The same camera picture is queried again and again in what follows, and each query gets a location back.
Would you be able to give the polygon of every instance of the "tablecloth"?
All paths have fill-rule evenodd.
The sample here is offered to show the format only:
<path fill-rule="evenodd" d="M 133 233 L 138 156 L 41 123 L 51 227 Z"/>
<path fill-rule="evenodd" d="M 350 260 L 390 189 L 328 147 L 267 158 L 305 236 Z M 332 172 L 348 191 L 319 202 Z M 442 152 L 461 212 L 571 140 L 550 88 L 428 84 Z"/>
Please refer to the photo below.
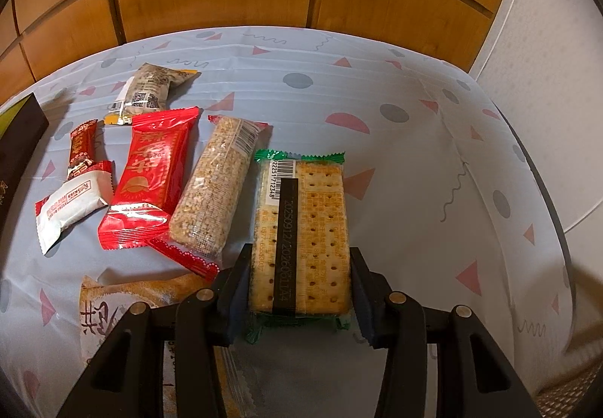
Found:
<path fill-rule="evenodd" d="M 46 256 L 34 203 L 66 176 L 69 132 L 102 119 L 143 63 L 201 72 L 170 108 L 206 110 L 187 174 L 213 126 L 207 111 L 272 125 L 266 145 L 301 154 L 346 151 L 350 244 L 394 289 L 424 306 L 473 308 L 531 392 L 553 372 L 571 334 L 572 296 L 559 239 L 534 176 L 498 110 L 451 64 L 408 49 L 311 29 L 239 27 L 178 32 L 72 63 L 32 85 L 50 122 L 18 186 L 0 243 L 0 366 L 32 412 L 55 416 L 83 369 L 78 295 L 101 283 L 185 271 L 150 248 L 103 251 L 99 210 Z M 124 169 L 131 129 L 99 127 L 99 159 Z M 224 251 L 251 239 L 251 168 Z M 258 416 L 372 416 L 385 351 L 349 331 L 264 331 L 234 345 Z M 433 416 L 430 348 L 427 414 Z"/>

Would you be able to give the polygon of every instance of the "squiggle pattern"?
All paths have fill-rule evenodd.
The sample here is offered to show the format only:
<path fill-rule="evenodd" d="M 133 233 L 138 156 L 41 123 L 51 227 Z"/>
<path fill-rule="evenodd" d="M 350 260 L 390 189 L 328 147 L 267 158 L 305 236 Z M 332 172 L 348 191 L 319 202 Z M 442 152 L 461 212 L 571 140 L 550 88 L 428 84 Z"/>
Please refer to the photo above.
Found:
<path fill-rule="evenodd" d="M 524 319 L 523 320 L 523 325 L 521 327 L 517 327 L 517 330 L 520 333 L 523 333 L 524 331 L 528 331 L 529 334 L 531 334 L 533 337 L 535 337 L 536 335 L 538 335 L 539 338 L 542 338 L 543 336 L 546 335 L 546 325 L 543 323 L 542 326 L 540 325 L 540 323 L 530 323 L 528 324 L 528 320 Z"/>
<path fill-rule="evenodd" d="M 443 218 L 441 218 L 441 219 L 439 220 L 439 222 L 445 222 L 445 221 L 446 221 L 446 218 L 447 218 L 447 214 L 446 214 L 446 207 L 447 207 L 448 205 L 452 205 L 452 203 L 454 202 L 454 192 L 456 192 L 457 190 L 460 190 L 460 189 L 461 189 L 461 187 L 462 187 L 462 184 L 461 184 L 461 177 L 463 177 L 463 176 L 465 176 L 465 175 L 467 174 L 467 164 L 468 164 L 468 163 L 466 163 L 465 161 L 463 161 L 463 162 L 462 162 L 462 173 L 459 173 L 459 174 L 456 176 L 456 181 L 458 181 L 458 187 L 454 187 L 454 188 L 452 189 L 452 198 L 451 198 L 451 199 L 450 199 L 448 202 L 446 202 L 446 203 L 444 204 L 444 209 L 443 209 L 443 210 L 444 210 L 444 217 L 443 217 Z"/>
<path fill-rule="evenodd" d="M 246 37 L 253 37 L 253 38 L 261 38 L 264 42 L 274 42 L 275 44 L 286 44 L 287 41 L 286 40 L 276 40 L 275 38 L 271 37 L 271 38 L 266 38 L 263 35 L 254 35 L 254 34 L 243 34 Z"/>
<path fill-rule="evenodd" d="M 168 64 L 170 64 L 170 63 L 184 64 L 185 66 L 190 66 L 192 63 L 194 63 L 193 64 L 194 67 L 203 67 L 203 68 L 205 68 L 209 65 L 208 61 L 205 61 L 204 63 L 199 64 L 199 61 L 181 61 L 178 58 L 168 61 Z"/>
<path fill-rule="evenodd" d="M 324 45 L 325 45 L 325 44 L 326 44 L 326 43 L 327 43 L 329 40 L 333 40 L 333 37 L 331 37 L 330 35 L 325 35 L 325 39 L 326 39 L 326 40 L 324 40 L 323 42 L 321 42 L 320 44 L 318 44 L 318 45 L 316 46 L 315 51 L 317 51 L 319 47 L 324 46 Z"/>

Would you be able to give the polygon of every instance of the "pink triangle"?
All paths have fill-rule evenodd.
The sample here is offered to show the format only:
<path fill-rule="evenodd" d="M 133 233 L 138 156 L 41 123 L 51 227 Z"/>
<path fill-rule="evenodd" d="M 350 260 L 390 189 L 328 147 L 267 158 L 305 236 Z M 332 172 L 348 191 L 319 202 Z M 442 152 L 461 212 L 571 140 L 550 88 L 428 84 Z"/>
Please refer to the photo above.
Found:
<path fill-rule="evenodd" d="M 57 312 L 46 297 L 44 289 L 40 289 L 40 303 L 42 326 L 46 326 Z"/>
<path fill-rule="evenodd" d="M 370 134 L 369 126 L 361 121 L 355 115 L 351 113 L 332 113 L 325 120 L 327 124 L 333 124 L 334 126 L 347 127 L 348 129 L 352 129 L 358 132 L 364 132 L 365 134 Z"/>
<path fill-rule="evenodd" d="M 56 168 L 54 168 L 54 164 L 52 163 L 52 160 L 50 160 L 48 162 L 48 166 L 46 166 L 46 169 L 44 170 L 44 173 L 41 174 L 41 179 L 44 180 L 48 175 L 52 174 L 52 172 L 55 170 Z"/>
<path fill-rule="evenodd" d="M 37 395 L 37 390 L 40 387 L 40 381 L 32 371 L 23 372 L 23 383 L 25 384 L 25 390 L 32 401 L 34 401 Z"/>
<path fill-rule="evenodd" d="M 234 92 L 229 93 L 219 102 L 207 107 L 208 112 L 217 112 L 218 110 L 232 110 L 234 108 Z"/>
<path fill-rule="evenodd" d="M 423 105 L 425 105 L 428 109 L 433 110 L 438 113 L 439 105 L 438 102 L 432 102 L 431 100 L 419 100 Z"/>
<path fill-rule="evenodd" d="M 551 304 L 551 308 L 553 308 L 553 311 L 559 314 L 559 294 L 555 294 L 555 298 L 553 299 L 553 304 Z"/>
<path fill-rule="evenodd" d="M 367 169 L 353 177 L 347 177 L 343 179 L 343 191 L 349 193 L 351 196 L 356 197 L 358 200 L 364 198 L 364 194 L 367 193 L 367 188 L 371 183 L 375 168 Z"/>
<path fill-rule="evenodd" d="M 524 232 L 523 237 L 525 237 L 530 243 L 534 243 L 534 225 L 530 224 L 530 227 Z"/>
<path fill-rule="evenodd" d="M 394 66 L 396 66 L 398 69 L 402 69 L 402 65 L 398 62 L 398 61 L 386 61 L 386 63 L 390 63 L 393 64 Z"/>
<path fill-rule="evenodd" d="M 482 288 L 479 285 L 477 260 L 460 272 L 459 275 L 456 276 L 456 279 L 471 292 L 474 292 L 479 296 L 482 295 Z"/>
<path fill-rule="evenodd" d="M 253 46 L 253 52 L 251 53 L 251 55 L 266 54 L 267 52 L 270 52 L 270 51 L 267 51 L 266 49 L 260 49 L 259 47 Z"/>
<path fill-rule="evenodd" d="M 80 91 L 80 95 L 90 96 L 96 90 L 96 86 L 88 86 L 85 90 Z"/>
<path fill-rule="evenodd" d="M 170 45 L 171 40 L 167 40 L 165 41 L 163 44 L 158 45 L 157 47 L 153 48 L 153 51 L 156 51 L 157 49 L 165 49 L 168 45 Z"/>
<path fill-rule="evenodd" d="M 493 117 L 496 120 L 500 120 L 500 117 L 498 117 L 498 115 L 496 114 L 496 112 L 493 112 L 492 110 L 488 110 L 488 109 L 483 109 L 482 113 L 484 113 L 485 115 L 488 115 L 489 117 Z"/>
<path fill-rule="evenodd" d="M 120 90 L 124 87 L 125 85 L 125 81 L 118 81 L 117 83 L 115 83 L 113 85 L 113 89 L 111 90 L 111 93 L 114 92 L 115 90 Z"/>
<path fill-rule="evenodd" d="M 478 134 L 478 132 L 471 126 L 471 139 L 475 139 L 476 141 L 483 141 L 482 136 Z"/>
<path fill-rule="evenodd" d="M 334 66 L 342 66 L 342 67 L 352 67 L 350 62 L 345 57 L 342 57 L 337 62 L 333 63 L 333 65 Z"/>

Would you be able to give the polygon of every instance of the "pink semicircle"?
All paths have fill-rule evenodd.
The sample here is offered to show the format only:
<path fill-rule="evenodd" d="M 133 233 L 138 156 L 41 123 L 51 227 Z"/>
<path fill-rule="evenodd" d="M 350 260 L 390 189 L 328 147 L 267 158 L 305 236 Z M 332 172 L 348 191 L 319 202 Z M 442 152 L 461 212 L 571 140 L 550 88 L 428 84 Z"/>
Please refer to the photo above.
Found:
<path fill-rule="evenodd" d="M 327 124 L 333 124 L 334 126 L 346 127 L 364 134 L 370 134 L 369 126 L 361 121 L 355 115 L 345 112 L 337 112 L 329 115 L 325 120 Z"/>

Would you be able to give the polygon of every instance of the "brown snack package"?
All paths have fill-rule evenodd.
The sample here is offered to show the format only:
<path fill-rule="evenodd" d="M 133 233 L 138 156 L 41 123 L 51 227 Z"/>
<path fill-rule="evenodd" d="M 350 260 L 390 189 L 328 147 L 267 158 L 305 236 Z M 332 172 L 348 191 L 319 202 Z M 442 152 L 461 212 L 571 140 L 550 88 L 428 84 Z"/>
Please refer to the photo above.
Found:
<path fill-rule="evenodd" d="M 105 337 L 115 327 L 129 307 L 138 301 L 159 308 L 180 303 L 186 297 L 201 288 L 209 287 L 210 282 L 195 275 L 187 274 L 171 280 L 153 280 L 101 285 L 88 276 L 84 276 L 80 290 L 80 345 L 81 357 L 87 364 Z M 224 369 L 223 352 L 216 351 L 216 364 L 224 405 L 229 418 L 239 418 L 239 407 L 230 389 L 236 389 L 237 383 L 227 380 Z M 176 417 L 176 374 L 174 369 L 174 342 L 165 342 L 164 348 L 164 416 Z"/>

